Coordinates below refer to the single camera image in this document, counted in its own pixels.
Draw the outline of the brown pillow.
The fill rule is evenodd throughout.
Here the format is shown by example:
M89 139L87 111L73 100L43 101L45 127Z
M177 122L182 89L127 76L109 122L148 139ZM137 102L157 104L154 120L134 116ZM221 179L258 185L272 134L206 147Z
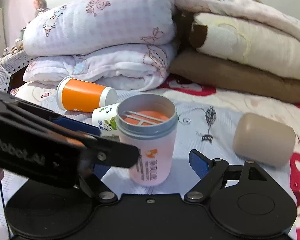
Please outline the brown pillow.
M300 81L186 49L170 64L170 73L194 83L300 104Z

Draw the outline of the cartoon bear bed sheet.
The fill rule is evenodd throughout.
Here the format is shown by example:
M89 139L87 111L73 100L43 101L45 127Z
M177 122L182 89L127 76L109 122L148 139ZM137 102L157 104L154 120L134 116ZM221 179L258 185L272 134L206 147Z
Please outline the cartoon bear bed sheet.
M145 187L134 183L124 168L107 169L102 181L116 194L185 194L199 181L189 165L189 152L196 149L209 158L222 158L230 164L242 164L235 155L232 140L244 113L255 113L294 129L296 145L290 163L266 171L292 196L298 207L290 236L300 239L300 105L284 103L264 96L203 87L172 79L155 90L172 100L180 115L170 175L160 185Z

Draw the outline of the orange white cup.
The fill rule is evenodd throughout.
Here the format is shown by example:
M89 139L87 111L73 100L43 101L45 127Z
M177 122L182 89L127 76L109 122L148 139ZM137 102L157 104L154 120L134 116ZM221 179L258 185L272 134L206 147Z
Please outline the orange white cup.
M66 77L57 87L56 100L60 109L92 113L94 109L115 104L117 93L111 87Z

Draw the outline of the pink checkered folded quilt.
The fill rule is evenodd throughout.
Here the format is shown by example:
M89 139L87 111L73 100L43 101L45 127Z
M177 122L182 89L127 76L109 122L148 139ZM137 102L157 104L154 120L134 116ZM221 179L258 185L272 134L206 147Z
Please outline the pink checkered folded quilt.
M64 78L121 90L151 90L176 56L174 0L75 0L32 20L23 80L58 85Z

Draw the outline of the pink bear pillow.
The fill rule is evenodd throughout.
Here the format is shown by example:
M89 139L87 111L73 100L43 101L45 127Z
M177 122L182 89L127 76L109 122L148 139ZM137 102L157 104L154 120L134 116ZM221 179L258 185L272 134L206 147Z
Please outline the pink bear pillow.
M175 5L189 12L210 12L263 23L300 42L300 20L253 0L175 0Z

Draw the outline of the cream brown folded blanket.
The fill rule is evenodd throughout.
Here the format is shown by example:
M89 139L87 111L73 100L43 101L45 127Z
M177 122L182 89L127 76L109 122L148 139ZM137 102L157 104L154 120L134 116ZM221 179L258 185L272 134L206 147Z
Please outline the cream brown folded blanket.
M240 18L196 13L189 40L200 53L300 80L300 42L273 27Z

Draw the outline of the pink cup grey rim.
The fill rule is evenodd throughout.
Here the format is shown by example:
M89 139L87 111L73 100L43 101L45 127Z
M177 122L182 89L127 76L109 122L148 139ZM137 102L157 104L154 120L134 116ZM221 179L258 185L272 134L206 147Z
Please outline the pink cup grey rim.
M134 182L157 186L167 179L177 122L175 104L158 94L138 94L119 103L116 116L119 139L140 150L138 162L129 170Z

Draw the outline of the white floral paper cup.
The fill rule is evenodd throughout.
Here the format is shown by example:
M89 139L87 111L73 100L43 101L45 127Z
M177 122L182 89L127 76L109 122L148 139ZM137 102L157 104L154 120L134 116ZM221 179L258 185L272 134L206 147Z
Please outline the white floral paper cup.
M92 125L99 128L102 137L114 137L119 135L116 125L117 108L119 103L100 107L93 110Z

